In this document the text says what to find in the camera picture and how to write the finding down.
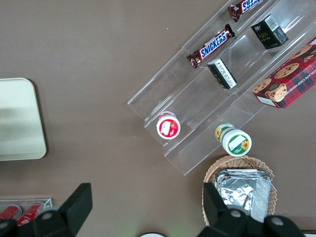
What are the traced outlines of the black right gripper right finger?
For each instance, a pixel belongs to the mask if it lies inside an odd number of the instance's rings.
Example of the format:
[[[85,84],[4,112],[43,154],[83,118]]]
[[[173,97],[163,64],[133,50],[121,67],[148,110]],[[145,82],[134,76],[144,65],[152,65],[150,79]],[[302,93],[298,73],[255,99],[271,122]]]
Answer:
[[[199,237],[303,237],[303,232],[290,219],[267,216],[258,222],[243,211],[229,209],[212,183],[203,184],[203,207],[209,226]]]

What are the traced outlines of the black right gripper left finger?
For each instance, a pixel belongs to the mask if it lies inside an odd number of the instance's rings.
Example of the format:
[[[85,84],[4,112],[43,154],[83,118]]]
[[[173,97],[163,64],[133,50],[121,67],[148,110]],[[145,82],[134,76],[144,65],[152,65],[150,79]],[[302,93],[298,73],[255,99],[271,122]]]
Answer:
[[[58,209],[47,209],[31,222],[18,226],[1,220],[2,237],[75,237],[92,210],[90,183],[80,184]]]

